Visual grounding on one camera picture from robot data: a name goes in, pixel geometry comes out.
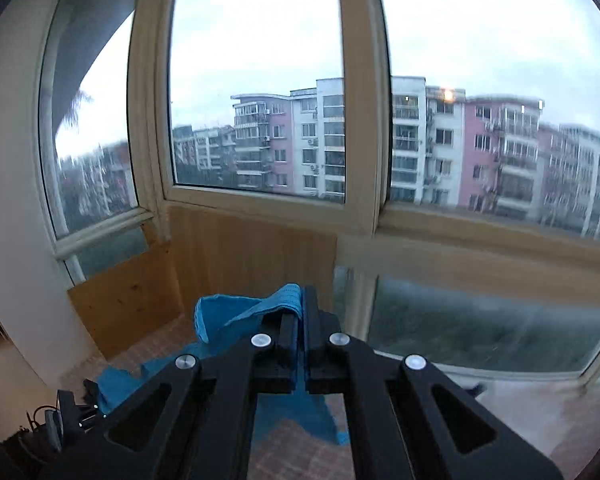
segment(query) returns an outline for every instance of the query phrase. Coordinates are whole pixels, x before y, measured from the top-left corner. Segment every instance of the black mechanical device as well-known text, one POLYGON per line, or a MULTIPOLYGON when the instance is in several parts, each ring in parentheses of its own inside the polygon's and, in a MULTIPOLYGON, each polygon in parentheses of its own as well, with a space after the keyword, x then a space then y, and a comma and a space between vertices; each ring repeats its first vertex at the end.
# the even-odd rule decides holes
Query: black mechanical device
POLYGON ((375 354, 303 294, 221 356, 182 355, 43 469, 43 480, 238 480, 257 395, 343 394, 358 480, 558 480, 558 468, 419 355, 375 354))

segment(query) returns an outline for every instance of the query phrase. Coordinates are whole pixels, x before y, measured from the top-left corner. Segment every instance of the blue fabric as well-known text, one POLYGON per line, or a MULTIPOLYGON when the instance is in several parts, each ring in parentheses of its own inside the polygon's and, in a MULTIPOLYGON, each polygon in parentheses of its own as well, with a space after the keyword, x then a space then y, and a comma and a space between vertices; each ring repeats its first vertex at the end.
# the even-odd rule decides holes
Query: blue fabric
MULTIPOLYGON (((221 354, 241 337, 255 333, 265 314, 282 309, 302 317, 302 291, 295 283, 288 283, 265 300, 222 294, 200 298, 194 311, 199 341, 168 358, 143 363, 139 378, 125 370, 107 367, 97 379, 100 409, 104 413, 111 412, 178 355, 193 354, 204 359, 221 354)), ((302 369, 301 354, 298 355, 298 369, 302 369)), ((305 392, 303 373, 298 374, 296 389, 290 395, 258 396, 254 438, 259 440, 266 436, 281 418, 296 421, 308 433, 332 444, 349 441, 346 431, 338 432, 324 396, 311 396, 305 392)))

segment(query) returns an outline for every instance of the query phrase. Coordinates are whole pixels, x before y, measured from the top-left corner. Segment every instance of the plywood panel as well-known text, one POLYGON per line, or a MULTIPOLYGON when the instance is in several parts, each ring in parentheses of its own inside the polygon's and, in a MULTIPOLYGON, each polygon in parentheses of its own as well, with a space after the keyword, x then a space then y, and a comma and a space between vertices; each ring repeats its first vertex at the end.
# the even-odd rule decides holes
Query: plywood panel
POLYGON ((169 209, 173 261, 185 309, 200 296, 264 298, 285 283, 313 285, 331 309, 336 236, 205 208, 169 209))
POLYGON ((154 245, 69 290, 69 297, 106 358, 127 349, 182 312, 168 244, 154 245))

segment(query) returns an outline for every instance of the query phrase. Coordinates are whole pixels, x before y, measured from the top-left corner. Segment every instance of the silver screw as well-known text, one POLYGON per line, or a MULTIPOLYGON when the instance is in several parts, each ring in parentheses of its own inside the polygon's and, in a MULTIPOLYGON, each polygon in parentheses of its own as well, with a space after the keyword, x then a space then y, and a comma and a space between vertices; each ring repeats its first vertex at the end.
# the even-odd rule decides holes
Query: silver screw
POLYGON ((180 370, 187 370, 188 368, 193 368, 195 365, 196 358, 191 354, 184 354, 176 359, 176 366, 180 370))
POLYGON ((418 354, 411 354, 405 357, 404 364, 411 370, 422 370, 427 365, 427 360, 418 354))
POLYGON ((256 334, 251 338, 251 344, 258 348, 264 348, 271 344, 271 336, 269 334, 256 334))
POLYGON ((329 336, 329 341, 332 345, 345 346, 349 344, 351 338, 347 334, 343 334, 342 332, 334 332, 329 336))

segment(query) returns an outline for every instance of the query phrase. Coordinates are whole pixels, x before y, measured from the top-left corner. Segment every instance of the cloudy sky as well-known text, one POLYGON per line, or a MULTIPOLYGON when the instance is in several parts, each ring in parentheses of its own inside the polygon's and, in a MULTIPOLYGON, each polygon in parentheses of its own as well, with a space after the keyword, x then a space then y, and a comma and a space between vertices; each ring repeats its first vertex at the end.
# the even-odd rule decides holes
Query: cloudy sky
MULTIPOLYGON (((467 95, 542 98, 544 120, 600 130, 600 12, 591 0, 383 2, 394 75, 467 95)), ((81 88, 93 102, 82 106, 78 128, 90 134, 64 128, 61 156, 125 138, 130 26, 131 19, 86 75, 81 88)), ((174 125, 233 123, 232 94, 288 94, 341 75, 338 0, 176 0, 174 125)))

